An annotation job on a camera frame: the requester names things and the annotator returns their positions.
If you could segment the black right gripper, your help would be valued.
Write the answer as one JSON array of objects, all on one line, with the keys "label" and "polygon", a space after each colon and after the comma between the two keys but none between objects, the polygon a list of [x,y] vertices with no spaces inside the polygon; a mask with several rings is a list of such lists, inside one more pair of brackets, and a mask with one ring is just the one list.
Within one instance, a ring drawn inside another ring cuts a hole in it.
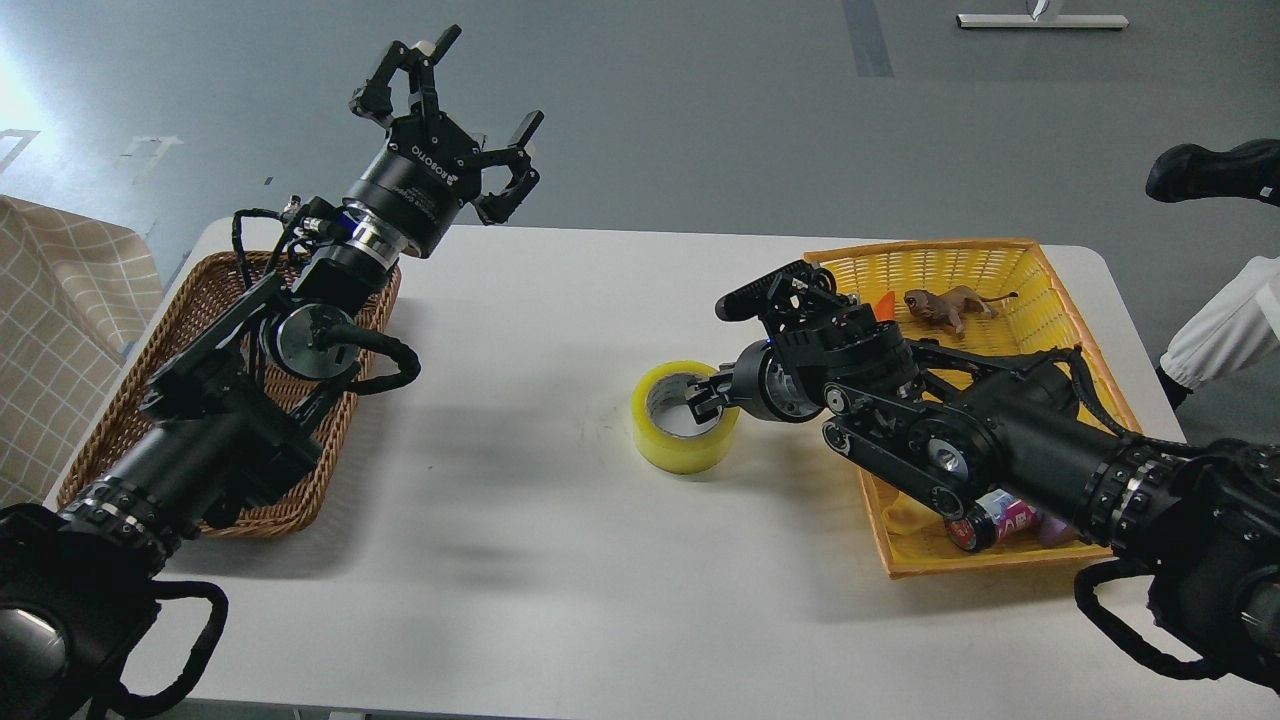
[{"label": "black right gripper", "polygon": [[686,383],[685,404],[695,423],[710,423],[736,407],[765,421],[804,423],[824,407],[788,374],[768,340],[749,345],[733,363]]}]

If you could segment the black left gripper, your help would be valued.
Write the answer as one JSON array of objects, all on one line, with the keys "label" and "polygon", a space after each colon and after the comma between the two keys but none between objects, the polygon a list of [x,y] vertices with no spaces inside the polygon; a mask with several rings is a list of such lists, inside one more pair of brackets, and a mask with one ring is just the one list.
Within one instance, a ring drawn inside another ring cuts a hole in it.
[{"label": "black left gripper", "polygon": [[[372,73],[349,99],[349,111],[390,126],[384,147],[349,187],[342,206],[371,213],[406,241],[406,252],[429,258],[466,202],[484,225],[504,224],[536,187],[529,142],[545,119],[530,111],[503,149],[479,150],[475,140],[440,111],[435,68],[463,33],[447,27],[434,42],[393,41]],[[392,81],[408,79],[410,114],[396,117]],[[504,167],[511,178],[498,193],[480,195],[486,168]]]}]

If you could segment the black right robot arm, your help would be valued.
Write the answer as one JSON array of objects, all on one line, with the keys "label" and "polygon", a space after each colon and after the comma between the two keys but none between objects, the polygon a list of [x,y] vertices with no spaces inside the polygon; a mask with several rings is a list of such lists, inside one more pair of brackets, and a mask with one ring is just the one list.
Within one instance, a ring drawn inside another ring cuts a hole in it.
[{"label": "black right robot arm", "polygon": [[763,341],[691,380],[698,423],[823,411],[826,443],[948,520],[1005,489],[1114,552],[1079,571],[1079,610],[1123,652],[1180,680],[1277,687],[1277,446],[1192,446],[1121,427],[1079,348],[987,357],[908,340],[805,261],[727,293]]}]

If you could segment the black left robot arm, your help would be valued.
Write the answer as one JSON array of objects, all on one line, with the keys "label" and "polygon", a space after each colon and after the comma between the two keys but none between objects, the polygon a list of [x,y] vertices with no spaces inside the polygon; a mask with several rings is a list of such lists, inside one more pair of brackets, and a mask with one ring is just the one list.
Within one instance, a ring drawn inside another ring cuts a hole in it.
[{"label": "black left robot arm", "polygon": [[416,352],[358,311],[463,208],[506,223],[540,178],[540,111],[485,150],[442,110],[435,69],[461,33],[394,41],[356,88],[351,111],[385,141],[342,202],[233,215],[244,291],[150,377],[151,429],[59,510],[3,510],[5,719],[151,717],[184,700],[229,602],[209,582],[160,580],[166,561],[201,524],[229,527],[314,471],[315,432],[343,400],[419,375]]}]

